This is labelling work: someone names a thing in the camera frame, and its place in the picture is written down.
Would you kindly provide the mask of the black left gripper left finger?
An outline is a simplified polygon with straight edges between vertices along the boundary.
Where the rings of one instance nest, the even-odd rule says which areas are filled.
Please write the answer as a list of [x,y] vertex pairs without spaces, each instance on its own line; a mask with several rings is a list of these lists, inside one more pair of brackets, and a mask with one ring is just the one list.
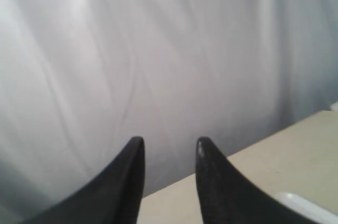
[[88,184],[25,223],[136,223],[144,183],[144,140],[132,137]]

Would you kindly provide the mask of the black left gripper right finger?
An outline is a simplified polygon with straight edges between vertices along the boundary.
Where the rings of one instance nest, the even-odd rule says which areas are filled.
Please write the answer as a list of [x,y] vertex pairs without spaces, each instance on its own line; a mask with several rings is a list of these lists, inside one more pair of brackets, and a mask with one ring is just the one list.
[[208,137],[196,143],[195,179],[203,223],[314,223],[255,186]]

